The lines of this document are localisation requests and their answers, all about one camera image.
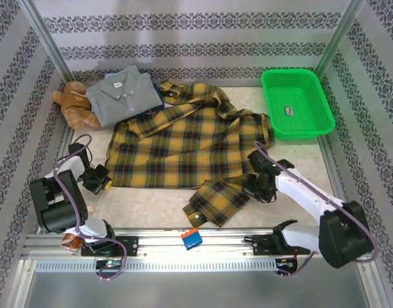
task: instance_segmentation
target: shirt cuff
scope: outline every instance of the shirt cuff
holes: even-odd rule
[[[201,227],[208,221],[208,219],[199,210],[195,210],[191,204],[188,204],[182,210],[185,212],[186,216],[191,222],[192,227],[194,228]]]

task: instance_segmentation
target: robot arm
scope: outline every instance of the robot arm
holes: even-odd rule
[[[248,158],[254,171],[259,175],[249,176],[245,191],[262,202],[272,201],[272,198],[276,198],[276,191],[280,191],[294,199],[318,223],[318,226],[303,225],[297,221],[280,224],[274,229],[274,239],[279,241],[279,245],[320,252],[334,268],[340,268],[372,251],[373,244],[365,232],[355,224],[353,219],[332,206],[326,199],[342,207],[369,229],[361,205],[355,201],[346,203],[327,194],[305,179],[286,160],[280,160],[278,163],[293,173],[297,179],[267,160],[259,151],[251,153]]]
[[[74,143],[69,146],[70,154],[83,148],[82,144]],[[98,194],[101,189],[110,185],[109,170],[98,165],[95,169],[90,166],[86,151],[66,160],[57,170],[58,177],[65,185],[75,201],[80,214],[80,232],[95,238],[115,238],[111,226],[103,220],[89,215],[87,206],[78,188],[77,180],[83,181],[83,186]],[[71,202],[57,181],[53,172],[44,178],[39,178],[30,183],[31,197],[39,226],[44,233],[66,233],[77,235],[75,230],[76,216]],[[104,242],[99,239],[84,239],[90,249],[103,248]],[[106,254],[111,253],[111,245]]]

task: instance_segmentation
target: blue block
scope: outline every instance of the blue block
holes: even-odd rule
[[[183,234],[181,238],[184,241],[186,250],[190,250],[191,248],[202,243],[202,237],[196,229]]]

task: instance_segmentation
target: gray shirt collar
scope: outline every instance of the gray shirt collar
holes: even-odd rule
[[[136,66],[130,66],[123,71],[105,78],[100,83],[100,90],[114,99],[119,99],[124,93],[134,96],[137,77],[140,76]]]

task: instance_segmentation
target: plaid shirt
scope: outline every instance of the plaid shirt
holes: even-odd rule
[[[254,141],[274,140],[269,117],[236,110],[212,85],[166,81],[159,90],[173,107],[115,127],[106,165],[112,185],[198,188],[184,212],[194,227],[206,221],[220,227],[249,200],[247,157]]]

